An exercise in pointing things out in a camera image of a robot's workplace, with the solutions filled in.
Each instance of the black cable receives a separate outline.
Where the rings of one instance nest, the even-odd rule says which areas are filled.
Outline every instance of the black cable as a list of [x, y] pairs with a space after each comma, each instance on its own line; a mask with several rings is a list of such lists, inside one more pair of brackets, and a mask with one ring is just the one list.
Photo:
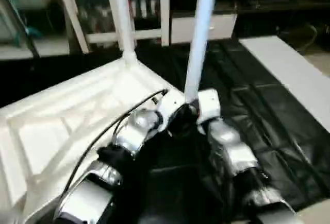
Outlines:
[[115, 129], [113, 131], [113, 136], [112, 137], [117, 136], [117, 132], [118, 132], [118, 129], [119, 129], [120, 124], [122, 123], [122, 121], [125, 118], [127, 118], [129, 116], [129, 114], [130, 114], [129, 112], [126, 112], [125, 115], [123, 116], [123, 118], [118, 121], [118, 123], [117, 123], [117, 125], [116, 125], [116, 127], [115, 127]]
[[147, 100], [151, 99], [152, 97], [154, 97], [157, 94], [163, 94], [165, 95], [168, 92], [167, 89], [163, 89], [163, 90], [159, 90], [151, 95], [149, 95], [147, 98], [143, 99], [142, 101], [140, 101], [139, 103], [137, 103], [136, 105], [134, 105], [132, 108], [130, 108], [129, 110], [127, 110], [125, 113], [123, 113], [122, 115], [120, 115], [119, 117], [117, 117], [110, 125], [108, 125], [86, 148], [86, 150], [83, 152], [83, 154], [81, 155], [81, 157], [79, 158], [77, 164], [75, 165], [69, 180], [67, 182], [67, 184], [65, 185], [65, 188], [60, 196], [60, 200], [63, 198], [63, 196], [66, 194], [66, 192], [69, 190], [70, 185], [73, 181], [73, 178], [75, 176], [75, 174], [77, 173], [81, 163], [83, 162], [83, 160], [85, 159], [86, 155], [88, 154], [88, 152], [91, 150], [91, 148], [95, 145], [95, 143], [112, 127], [114, 126], [118, 121], [122, 121], [128, 113], [130, 113], [131, 111], [133, 111], [134, 109], [138, 108], [140, 105], [142, 105], [143, 103], [145, 103]]

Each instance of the white pole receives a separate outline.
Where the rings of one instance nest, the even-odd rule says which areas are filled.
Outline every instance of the white pole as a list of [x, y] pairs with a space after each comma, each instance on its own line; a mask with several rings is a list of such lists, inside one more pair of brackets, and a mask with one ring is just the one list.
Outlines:
[[130, 23], [130, 14], [128, 8], [128, 0], [116, 0], [118, 10], [119, 31], [124, 47], [123, 58], [128, 62], [136, 60], [134, 51], [133, 34]]
[[191, 103], [197, 99], [214, 3], [215, 0], [197, 0], [195, 29], [190, 45], [185, 85], [186, 103]]

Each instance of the white drawer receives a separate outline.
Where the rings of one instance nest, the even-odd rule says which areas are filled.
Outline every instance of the white drawer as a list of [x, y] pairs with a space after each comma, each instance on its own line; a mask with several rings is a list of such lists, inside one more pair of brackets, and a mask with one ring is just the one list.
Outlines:
[[[236, 17], [236, 14], [213, 15], [208, 38], [210, 40], [230, 38], [234, 30]], [[174, 18], [172, 20], [172, 43], [191, 42], [194, 25], [195, 17]]]

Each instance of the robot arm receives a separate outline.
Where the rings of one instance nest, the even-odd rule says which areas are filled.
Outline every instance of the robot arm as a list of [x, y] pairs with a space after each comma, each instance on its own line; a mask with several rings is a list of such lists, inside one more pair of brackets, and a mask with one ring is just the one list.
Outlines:
[[261, 169], [251, 148], [241, 140], [237, 130], [219, 117], [219, 113], [217, 117], [208, 119], [210, 160], [216, 170], [225, 165], [248, 218], [252, 223], [302, 224], [291, 206], [272, 186], [270, 177]]
[[108, 223], [116, 211], [121, 192], [136, 176], [134, 162], [144, 143], [165, 130], [185, 100], [171, 90], [155, 110], [134, 111], [113, 135], [112, 143], [98, 150], [98, 159], [73, 184], [60, 200], [55, 223]]
[[98, 160], [91, 163], [63, 197], [55, 220], [59, 223], [109, 223], [123, 185], [136, 176], [135, 158], [144, 143], [167, 128], [172, 131], [171, 125], [177, 129], [185, 124], [197, 124], [199, 131], [207, 135], [212, 165], [216, 170], [223, 164], [226, 166], [241, 204], [252, 221], [301, 223], [294, 210], [272, 187], [270, 177], [262, 171], [238, 131], [220, 118], [220, 102], [215, 90], [199, 92], [198, 100], [192, 104], [186, 104], [180, 92], [170, 91], [155, 110], [133, 112], [113, 135], [112, 143], [98, 150]]

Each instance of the white cabinet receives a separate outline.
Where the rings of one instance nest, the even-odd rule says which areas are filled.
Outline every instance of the white cabinet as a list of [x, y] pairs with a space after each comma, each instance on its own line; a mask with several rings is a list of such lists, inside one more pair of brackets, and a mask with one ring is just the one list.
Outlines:
[[[213, 15], [210, 21], [208, 38], [210, 40], [226, 39], [232, 36], [236, 14]], [[195, 17], [173, 18], [171, 43], [188, 43], [192, 41]]]
[[[121, 43], [116, 0], [63, 0], [84, 53], [94, 44]], [[169, 44], [169, 0], [128, 0], [133, 39]]]

